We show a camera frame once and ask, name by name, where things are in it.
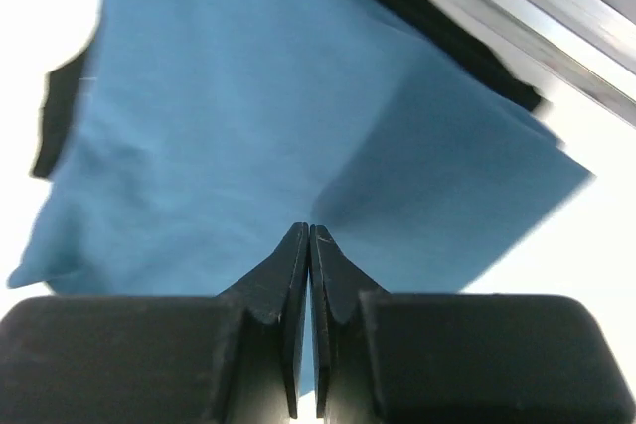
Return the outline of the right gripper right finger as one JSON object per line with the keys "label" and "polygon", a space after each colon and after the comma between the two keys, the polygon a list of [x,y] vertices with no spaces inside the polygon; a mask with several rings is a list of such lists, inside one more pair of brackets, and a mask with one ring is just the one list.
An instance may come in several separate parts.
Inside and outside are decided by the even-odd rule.
{"label": "right gripper right finger", "polygon": [[316,413],[327,423],[630,423],[596,320],[558,295],[392,293],[312,226]]}

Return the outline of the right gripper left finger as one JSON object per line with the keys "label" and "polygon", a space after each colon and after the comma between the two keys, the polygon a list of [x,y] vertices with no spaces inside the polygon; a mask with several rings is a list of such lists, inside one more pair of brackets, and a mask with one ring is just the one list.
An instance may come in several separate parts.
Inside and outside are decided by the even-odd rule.
{"label": "right gripper left finger", "polygon": [[215,297],[42,296],[1,322],[5,423],[286,423],[309,228]]}

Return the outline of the teal blue t shirt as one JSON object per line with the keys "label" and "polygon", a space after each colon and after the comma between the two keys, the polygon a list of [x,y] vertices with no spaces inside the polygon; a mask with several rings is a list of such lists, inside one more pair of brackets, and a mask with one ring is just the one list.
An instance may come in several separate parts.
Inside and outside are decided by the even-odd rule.
{"label": "teal blue t shirt", "polygon": [[378,0],[103,0],[12,288],[210,296],[296,222],[392,292],[456,292],[587,178]]}

